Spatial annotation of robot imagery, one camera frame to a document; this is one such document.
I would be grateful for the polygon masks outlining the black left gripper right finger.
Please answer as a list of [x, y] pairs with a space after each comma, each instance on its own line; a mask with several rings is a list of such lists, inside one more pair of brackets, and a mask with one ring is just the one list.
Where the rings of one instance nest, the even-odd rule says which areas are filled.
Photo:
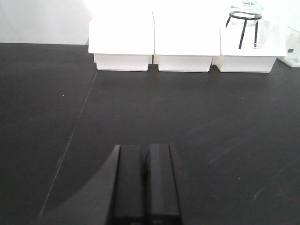
[[151, 144], [145, 158], [145, 214], [148, 225], [181, 225], [169, 144]]

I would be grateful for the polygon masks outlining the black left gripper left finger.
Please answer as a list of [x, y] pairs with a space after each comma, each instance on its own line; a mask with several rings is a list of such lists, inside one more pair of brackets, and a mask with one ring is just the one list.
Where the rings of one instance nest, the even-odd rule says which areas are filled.
[[122, 145], [118, 165], [114, 225], [143, 225], [143, 156], [139, 145]]

